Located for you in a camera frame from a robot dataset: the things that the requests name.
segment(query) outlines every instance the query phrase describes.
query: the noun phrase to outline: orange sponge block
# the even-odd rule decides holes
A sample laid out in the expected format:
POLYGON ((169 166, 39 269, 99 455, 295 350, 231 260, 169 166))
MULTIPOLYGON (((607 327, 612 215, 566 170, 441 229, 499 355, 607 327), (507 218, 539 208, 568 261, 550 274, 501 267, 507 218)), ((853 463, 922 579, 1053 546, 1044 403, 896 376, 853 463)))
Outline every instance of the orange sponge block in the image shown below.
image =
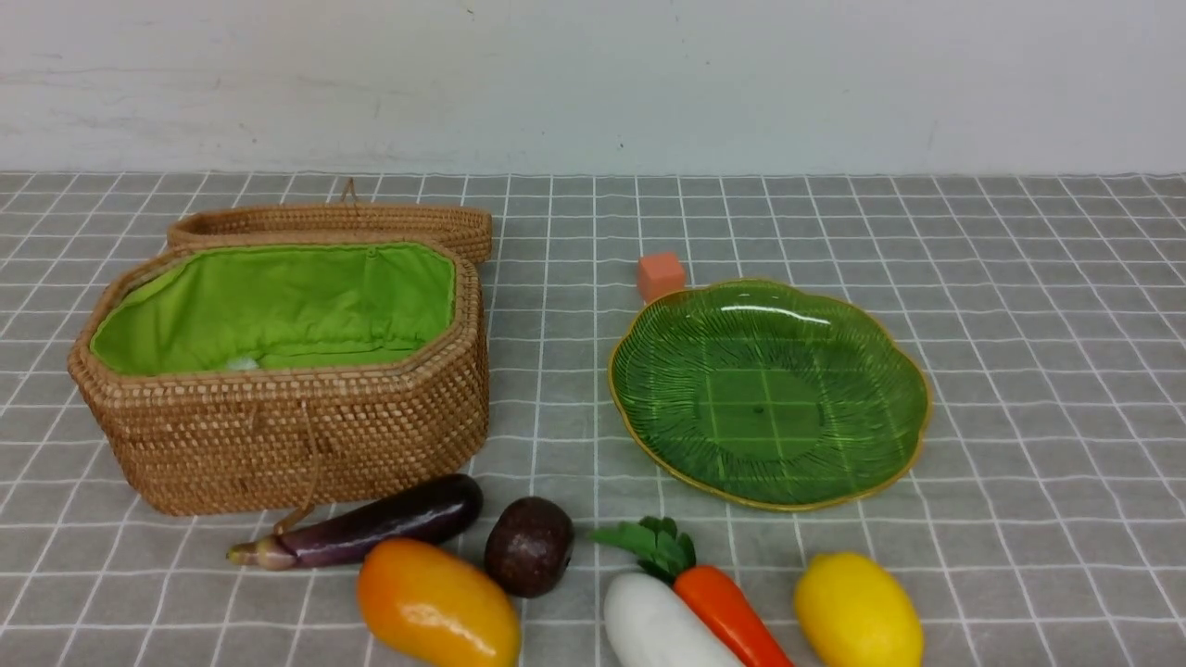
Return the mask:
POLYGON ((683 265, 675 253, 645 255, 638 260, 638 293, 648 304, 683 290, 686 281, 683 265))

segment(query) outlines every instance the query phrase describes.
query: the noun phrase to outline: daikon radish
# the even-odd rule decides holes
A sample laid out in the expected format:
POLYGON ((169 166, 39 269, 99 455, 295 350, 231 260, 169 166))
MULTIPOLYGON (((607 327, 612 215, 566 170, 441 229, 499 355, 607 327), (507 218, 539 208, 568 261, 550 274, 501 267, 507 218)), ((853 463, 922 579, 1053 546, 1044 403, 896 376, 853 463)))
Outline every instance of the daikon radish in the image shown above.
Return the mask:
POLYGON ((744 667, 670 586, 650 574, 614 577, 601 612, 621 667, 744 667))

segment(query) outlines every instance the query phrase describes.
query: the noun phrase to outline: carrot leaves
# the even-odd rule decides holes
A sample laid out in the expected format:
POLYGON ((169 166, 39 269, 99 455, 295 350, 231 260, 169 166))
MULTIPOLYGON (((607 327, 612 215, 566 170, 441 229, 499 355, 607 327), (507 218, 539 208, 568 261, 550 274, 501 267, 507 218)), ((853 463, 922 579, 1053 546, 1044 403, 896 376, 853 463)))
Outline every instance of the carrot leaves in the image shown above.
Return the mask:
POLYGON ((675 584, 680 573, 696 566, 691 536, 681 533, 670 517, 621 521, 614 527, 593 531, 589 539, 635 554, 644 572, 669 585, 675 584))

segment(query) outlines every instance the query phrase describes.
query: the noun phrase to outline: rattan basket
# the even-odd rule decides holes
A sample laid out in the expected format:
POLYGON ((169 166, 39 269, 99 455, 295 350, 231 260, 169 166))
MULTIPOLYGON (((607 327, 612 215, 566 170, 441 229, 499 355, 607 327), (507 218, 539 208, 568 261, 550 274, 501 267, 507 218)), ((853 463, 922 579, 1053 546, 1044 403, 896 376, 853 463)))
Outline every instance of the rattan basket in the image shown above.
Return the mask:
POLYGON ((106 316, 136 287, 217 247, 353 244, 349 231, 218 236, 174 247, 116 279, 69 352, 69 373, 144 500, 205 515, 376 498, 455 471, 490 420, 482 286, 442 242, 410 241, 452 261, 452 320, 389 364, 133 376, 90 349, 106 316))
POLYGON ((180 248, 227 243, 243 236, 267 241, 293 234, 317 236, 336 231, 349 233, 359 242, 381 242, 395 235, 433 239, 473 263, 490 259, 493 244, 490 211, 429 204, 374 204, 359 202, 357 197, 346 203, 346 195, 352 193, 351 180, 339 203, 202 211, 173 223, 166 239, 170 248, 180 248))

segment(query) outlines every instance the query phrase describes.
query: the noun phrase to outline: green plate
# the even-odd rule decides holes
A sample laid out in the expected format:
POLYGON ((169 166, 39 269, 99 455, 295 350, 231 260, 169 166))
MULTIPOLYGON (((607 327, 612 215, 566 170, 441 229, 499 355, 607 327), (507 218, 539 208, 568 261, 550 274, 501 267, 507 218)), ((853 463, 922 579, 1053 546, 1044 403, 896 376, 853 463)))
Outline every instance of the green plate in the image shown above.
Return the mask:
POLYGON ((885 489, 931 414, 923 373, 875 319, 769 280, 649 304, 610 357, 610 393, 671 475, 774 510, 885 489))

